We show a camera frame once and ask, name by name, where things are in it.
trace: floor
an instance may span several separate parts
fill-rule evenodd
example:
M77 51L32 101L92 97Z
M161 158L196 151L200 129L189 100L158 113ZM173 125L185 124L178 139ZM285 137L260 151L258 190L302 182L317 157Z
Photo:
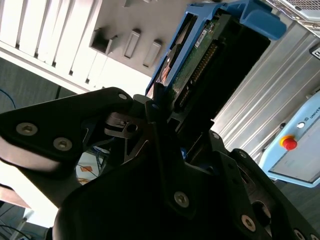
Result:
M0 90L7 92L17 108L68 97L74 93L0 58ZM0 113L13 110L0 93ZM283 194L320 233L320 187L306 188L289 183L279 185Z

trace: screw head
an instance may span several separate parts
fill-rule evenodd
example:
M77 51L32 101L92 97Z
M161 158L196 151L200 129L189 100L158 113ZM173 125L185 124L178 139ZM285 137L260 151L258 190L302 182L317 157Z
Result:
M22 122L18 124L15 130L24 136L33 136L38 132L37 126L29 122Z
M239 154L241 157L243 157L244 159L247 158L247 155L243 152L243 151L239 151Z
M214 138L215 138L215 139L220 139L219 135L218 135L218 134L216 134L215 132L214 132L214 133L212 133L212 135L214 136Z
M242 215L241 216L241 221L243 223L243 225L249 229L251 232L255 232L256 231L256 225L254 223L254 221L247 215Z
M182 208L187 208L189 206L189 198L182 191L176 191L174 193L174 200Z
M53 141L53 146L60 151L69 151L72 148L72 142L65 137L58 137Z
M120 97L121 99L124 99L124 100L126 100L126 99L127 99L127 96L126 96L126 95L124 95L124 94L122 94L122 93L119 93L119 97Z
M298 229L295 229L294 233L300 240L306 240L305 237L302 235L302 233Z
M317 238L315 235L313 235L313 234L310 234L310 237L311 237L311 239L312 240L319 240L319 238Z

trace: green circuit board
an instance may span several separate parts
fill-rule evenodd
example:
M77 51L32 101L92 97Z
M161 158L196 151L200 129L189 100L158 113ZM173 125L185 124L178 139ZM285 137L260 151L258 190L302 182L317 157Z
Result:
M218 48L218 46L214 44L215 31L218 25L218 19L213 19L204 27L173 81L172 86L168 89L166 95L167 103L172 103L176 99L182 92L186 82L193 81L192 84L195 84L198 77L201 75L206 63L208 63Z

